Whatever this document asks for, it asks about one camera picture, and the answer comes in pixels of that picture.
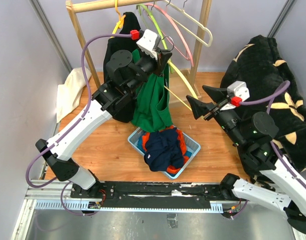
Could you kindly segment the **pale yellow hanger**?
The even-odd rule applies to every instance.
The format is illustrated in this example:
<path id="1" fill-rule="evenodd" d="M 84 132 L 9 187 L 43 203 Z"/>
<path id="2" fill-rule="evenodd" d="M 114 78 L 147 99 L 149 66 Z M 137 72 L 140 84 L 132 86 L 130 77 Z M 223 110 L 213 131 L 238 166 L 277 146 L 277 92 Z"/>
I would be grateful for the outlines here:
<path id="1" fill-rule="evenodd" d="M 162 38 L 162 40 L 164 40 L 165 38 L 168 38 L 169 41 L 172 43 L 172 49 L 170 51 L 172 51 L 175 47 L 174 41 L 170 36 L 164 36 Z M 184 76 L 184 74 L 171 62 L 171 60 L 169 60 L 168 65 L 173 68 L 176 72 L 176 74 L 179 76 L 179 78 L 182 80 L 182 82 L 186 85 L 187 89 L 190 91 L 190 93 L 192 94 L 192 96 L 195 99 L 198 99 L 197 94 L 195 93 L 193 87 L 191 86 L 191 84 L 189 83 L 189 81 L 187 80 L 187 78 Z M 186 108 L 188 108 L 190 111 L 192 111 L 191 107 L 184 101 L 182 100 L 177 94 L 175 94 L 169 87 L 165 88 L 180 102 L 182 103 Z"/>

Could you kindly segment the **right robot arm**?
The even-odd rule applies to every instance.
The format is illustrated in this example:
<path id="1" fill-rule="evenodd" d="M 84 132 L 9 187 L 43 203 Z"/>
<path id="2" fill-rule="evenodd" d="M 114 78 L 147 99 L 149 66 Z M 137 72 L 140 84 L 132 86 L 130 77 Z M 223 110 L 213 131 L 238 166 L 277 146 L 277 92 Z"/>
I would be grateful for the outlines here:
<path id="1" fill-rule="evenodd" d="M 296 230 L 306 235 L 306 179 L 290 164 L 272 141 L 278 127 L 266 111 L 255 113 L 248 120 L 241 120 L 235 108 L 268 103 L 284 93 L 290 82 L 285 81 L 275 92 L 265 98 L 248 101 L 249 89 L 245 82 L 236 81 L 227 88 L 203 86 L 212 102 L 203 103 L 187 95 L 195 119 L 215 119 L 237 148 L 241 163 L 273 181 L 283 192 L 277 193 L 256 186 L 244 179 L 227 174 L 219 185 L 220 196 L 225 200 L 233 197 L 252 201 L 265 208 L 281 213 Z"/>

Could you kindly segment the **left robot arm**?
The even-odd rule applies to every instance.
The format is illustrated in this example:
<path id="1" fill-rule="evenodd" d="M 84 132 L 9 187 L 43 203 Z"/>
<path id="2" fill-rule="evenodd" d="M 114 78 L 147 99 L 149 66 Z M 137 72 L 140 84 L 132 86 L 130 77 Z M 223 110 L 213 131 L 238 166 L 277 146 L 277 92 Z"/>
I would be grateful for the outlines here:
<path id="1" fill-rule="evenodd" d="M 89 198 L 99 194 L 101 184 L 90 170 L 72 159 L 73 153 L 106 121 L 130 122 L 137 89 L 150 75 L 162 74 L 172 56 L 171 51 L 160 48 L 138 52 L 138 60 L 125 49 L 113 53 L 106 64 L 108 80 L 93 93 L 84 109 L 57 136 L 36 142 L 40 156 L 57 179 L 74 183 Z"/>

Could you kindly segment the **green t shirt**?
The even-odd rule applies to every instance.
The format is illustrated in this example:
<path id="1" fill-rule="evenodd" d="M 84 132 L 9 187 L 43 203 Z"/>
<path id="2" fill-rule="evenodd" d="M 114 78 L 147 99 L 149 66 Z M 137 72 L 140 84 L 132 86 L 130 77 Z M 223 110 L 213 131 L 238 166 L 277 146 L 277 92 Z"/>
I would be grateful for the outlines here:
<path id="1" fill-rule="evenodd" d="M 138 97 L 131 123 L 146 132 L 161 131 L 173 125 L 169 110 L 169 66 L 163 74 L 151 74 L 148 81 L 137 90 Z"/>

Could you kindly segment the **lime green hanger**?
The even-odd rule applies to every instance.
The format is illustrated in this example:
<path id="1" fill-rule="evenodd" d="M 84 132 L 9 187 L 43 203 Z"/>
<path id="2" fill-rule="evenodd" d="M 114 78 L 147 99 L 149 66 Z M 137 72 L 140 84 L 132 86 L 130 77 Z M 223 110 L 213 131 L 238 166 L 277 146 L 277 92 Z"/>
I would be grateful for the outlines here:
<path id="1" fill-rule="evenodd" d="M 154 17 L 154 15 L 152 14 L 151 10 L 149 10 L 148 7 L 143 5 L 142 3 L 136 5 L 136 10 L 139 12 L 139 15 L 140 15 L 140 17 L 141 17 L 141 19 L 142 19 L 142 21 L 143 21 L 143 23 L 144 23 L 144 25 L 146 26 L 147 29 L 149 27 L 148 27 L 148 25 L 147 25 L 147 23 L 146 23 L 146 21 L 145 21 L 145 19 L 143 17 L 143 13 L 142 12 L 144 12 L 144 13 L 146 13 L 148 15 L 148 18 L 154 24 L 154 26 L 155 26 L 155 28 L 157 30 L 157 33 L 162 38 L 161 41 L 162 41 L 162 45 L 163 45 L 164 49 L 167 49 L 167 43 L 165 42 L 164 35 L 163 35 L 163 33 L 162 33 L 162 31 L 161 31 L 161 29 L 160 29 L 160 27 L 159 27 L 155 17 Z"/>

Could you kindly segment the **pink plastic hanger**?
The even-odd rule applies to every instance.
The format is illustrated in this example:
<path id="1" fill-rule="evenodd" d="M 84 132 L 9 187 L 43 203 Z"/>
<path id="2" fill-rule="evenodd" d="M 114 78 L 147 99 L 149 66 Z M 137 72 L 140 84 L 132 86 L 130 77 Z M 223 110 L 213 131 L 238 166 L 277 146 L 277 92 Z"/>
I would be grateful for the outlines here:
<path id="1" fill-rule="evenodd" d="M 186 55 L 182 54 L 182 56 L 185 57 L 188 61 L 190 61 L 191 66 L 193 67 L 194 66 L 193 55 L 190 51 L 190 48 L 189 48 L 184 36 L 182 35 L 182 32 L 178 28 L 178 25 L 176 24 L 175 20 L 164 9 L 162 9 L 158 5 L 155 5 L 153 3 L 147 3 L 147 4 L 145 4 L 145 6 L 146 6 L 146 8 L 148 8 L 148 7 L 155 8 L 156 10 L 158 10 L 161 14 L 163 14 L 169 20 L 169 22 L 172 24 L 173 28 L 176 30 L 178 36 L 180 37 L 180 39 L 181 39 L 181 41 L 182 41 L 182 43 L 185 47 Z"/>

